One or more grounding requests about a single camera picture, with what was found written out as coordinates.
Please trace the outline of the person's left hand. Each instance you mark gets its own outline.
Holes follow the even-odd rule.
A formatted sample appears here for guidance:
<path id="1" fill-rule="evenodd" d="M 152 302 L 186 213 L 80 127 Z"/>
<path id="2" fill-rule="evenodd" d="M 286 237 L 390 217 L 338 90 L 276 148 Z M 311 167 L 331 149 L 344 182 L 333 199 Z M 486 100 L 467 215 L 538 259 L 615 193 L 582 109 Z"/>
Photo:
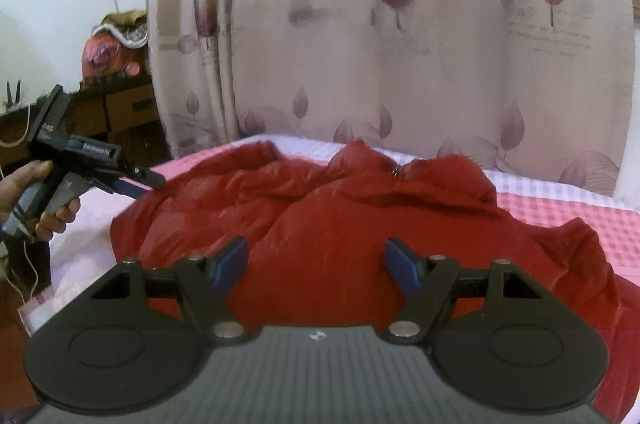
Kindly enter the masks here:
<path id="1" fill-rule="evenodd" d="M 78 198 L 66 200 L 64 205 L 52 204 L 55 189 L 60 183 L 51 161 L 32 161 L 1 180 L 1 236 L 2 239 L 50 241 L 56 233 L 64 233 L 80 209 Z"/>

